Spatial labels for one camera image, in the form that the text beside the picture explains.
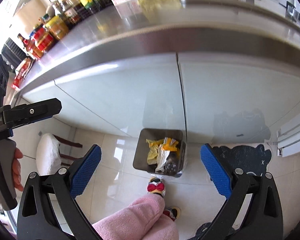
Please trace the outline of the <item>person's left hand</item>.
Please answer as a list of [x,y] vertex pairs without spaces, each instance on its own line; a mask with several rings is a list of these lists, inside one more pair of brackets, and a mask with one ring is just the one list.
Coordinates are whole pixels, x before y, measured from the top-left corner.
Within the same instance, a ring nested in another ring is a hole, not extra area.
[[12,176],[14,181],[14,187],[21,192],[24,190],[24,187],[21,184],[21,165],[19,159],[22,158],[23,158],[22,152],[18,148],[16,148],[14,152],[13,163],[12,163]]

